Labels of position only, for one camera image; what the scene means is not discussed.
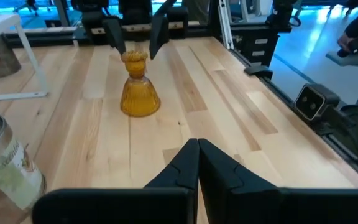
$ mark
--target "glass base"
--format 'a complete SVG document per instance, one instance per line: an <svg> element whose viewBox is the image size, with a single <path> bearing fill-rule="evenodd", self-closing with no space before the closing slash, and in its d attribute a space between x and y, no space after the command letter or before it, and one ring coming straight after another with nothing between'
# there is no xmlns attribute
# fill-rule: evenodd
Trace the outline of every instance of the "glass base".
<svg viewBox="0 0 358 224"><path fill-rule="evenodd" d="M153 84L146 77L128 78L121 98L121 111L128 116L143 117L155 113L161 100Z"/></svg>

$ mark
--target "wooden table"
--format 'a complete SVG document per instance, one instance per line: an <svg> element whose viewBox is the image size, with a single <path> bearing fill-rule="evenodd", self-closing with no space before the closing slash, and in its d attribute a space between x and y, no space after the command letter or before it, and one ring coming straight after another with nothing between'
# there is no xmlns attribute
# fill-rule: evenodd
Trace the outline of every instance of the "wooden table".
<svg viewBox="0 0 358 224"><path fill-rule="evenodd" d="M128 49L148 46L127 43ZM34 51L51 94L0 101L0 113L48 190L143 187L188 138L209 139L277 186L358 188L358 174L213 38L172 40L148 61L146 75L162 105L146 118L119 109L128 74L115 49ZM22 50L16 53L23 71L7 77L9 85L0 81L0 89L31 90L34 71ZM207 223L202 201L199 206L198 219Z"/></svg>

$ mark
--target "wooden tabletop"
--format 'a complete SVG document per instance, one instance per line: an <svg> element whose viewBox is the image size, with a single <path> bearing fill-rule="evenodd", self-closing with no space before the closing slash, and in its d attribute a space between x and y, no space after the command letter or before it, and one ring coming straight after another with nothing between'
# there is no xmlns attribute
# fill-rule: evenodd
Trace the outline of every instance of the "wooden tabletop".
<svg viewBox="0 0 358 224"><path fill-rule="evenodd" d="M148 46L127 43L129 50ZM143 187L189 138L210 140L277 186L358 188L358 174L213 38L172 40L148 60L146 76L162 104L145 118L120 111L128 74L115 49L34 51L51 93L0 101L0 113L46 176L48 190ZM16 54L23 69L0 80L0 91L36 90L28 57Z"/></svg>

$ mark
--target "tin can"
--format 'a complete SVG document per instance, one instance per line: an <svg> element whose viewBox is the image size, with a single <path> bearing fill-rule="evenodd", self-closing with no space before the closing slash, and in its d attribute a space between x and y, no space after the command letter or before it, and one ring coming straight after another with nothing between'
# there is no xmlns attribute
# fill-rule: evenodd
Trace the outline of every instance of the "tin can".
<svg viewBox="0 0 358 224"><path fill-rule="evenodd" d="M25 219L45 187L45 178L0 116L0 224Z"/></svg>

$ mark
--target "yellow glass vase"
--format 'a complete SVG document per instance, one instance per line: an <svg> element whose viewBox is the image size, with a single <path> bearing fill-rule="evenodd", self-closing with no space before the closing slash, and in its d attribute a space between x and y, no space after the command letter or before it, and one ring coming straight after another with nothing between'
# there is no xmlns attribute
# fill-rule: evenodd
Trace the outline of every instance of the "yellow glass vase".
<svg viewBox="0 0 358 224"><path fill-rule="evenodd" d="M121 110L134 117L148 116L156 112L161 100L153 84L144 76L147 53L129 51L121 56L129 78L125 82L121 97Z"/></svg>

